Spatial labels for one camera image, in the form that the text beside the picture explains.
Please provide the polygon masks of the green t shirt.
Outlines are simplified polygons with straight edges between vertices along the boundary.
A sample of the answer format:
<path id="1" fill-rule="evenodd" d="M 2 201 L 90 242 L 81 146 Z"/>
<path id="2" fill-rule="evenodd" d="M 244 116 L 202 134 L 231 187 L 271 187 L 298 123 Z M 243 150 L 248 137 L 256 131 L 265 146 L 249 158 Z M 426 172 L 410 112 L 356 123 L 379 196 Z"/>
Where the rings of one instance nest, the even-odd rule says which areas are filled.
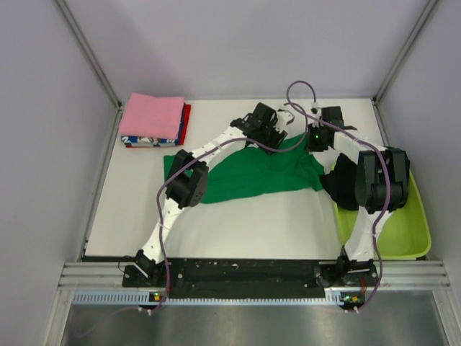
<path id="1" fill-rule="evenodd" d="M 252 198 L 276 192 L 323 189 L 320 176 L 323 166 L 304 150 L 301 135 L 288 138 L 280 145 L 291 151 L 267 154 L 249 146 L 236 151 L 218 163 L 208 174 L 207 190 L 202 204 Z"/>

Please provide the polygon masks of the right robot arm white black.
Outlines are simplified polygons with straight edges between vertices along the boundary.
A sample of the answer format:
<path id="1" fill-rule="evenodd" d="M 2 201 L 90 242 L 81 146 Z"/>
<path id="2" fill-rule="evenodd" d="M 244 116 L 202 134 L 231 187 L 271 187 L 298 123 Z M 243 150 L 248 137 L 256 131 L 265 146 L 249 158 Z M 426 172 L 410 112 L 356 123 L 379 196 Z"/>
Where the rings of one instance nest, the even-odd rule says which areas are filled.
<path id="1" fill-rule="evenodd" d="M 322 152 L 331 148 L 357 169 L 352 195 L 358 214 L 336 261 L 338 280 L 353 285 L 362 276 L 377 274 L 377 240 L 391 214 L 408 200 L 409 160 L 404 150 L 370 142 L 355 127 L 346 126 L 339 106 L 313 105 L 311 110 L 314 117 L 305 149 Z"/>

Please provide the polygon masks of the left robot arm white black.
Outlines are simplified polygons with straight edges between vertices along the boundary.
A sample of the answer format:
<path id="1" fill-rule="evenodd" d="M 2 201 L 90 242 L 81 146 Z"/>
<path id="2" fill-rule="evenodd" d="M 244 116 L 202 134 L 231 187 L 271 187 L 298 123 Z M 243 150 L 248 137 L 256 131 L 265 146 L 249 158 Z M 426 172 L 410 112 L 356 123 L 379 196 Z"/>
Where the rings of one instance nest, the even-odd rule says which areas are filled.
<path id="1" fill-rule="evenodd" d="M 265 153 L 279 151 L 287 136 L 287 126 L 295 117 L 286 108 L 274 110 L 258 103 L 253 112 L 230 122 L 230 125 L 209 143 L 193 151 L 180 150 L 174 156 L 166 181 L 159 188 L 156 201 L 159 219 L 148 241 L 138 250 L 134 266 L 146 285 L 157 285 L 163 279 L 160 266 L 166 259 L 164 242 L 177 218 L 187 209 L 202 202 L 212 168 L 249 144 Z"/>

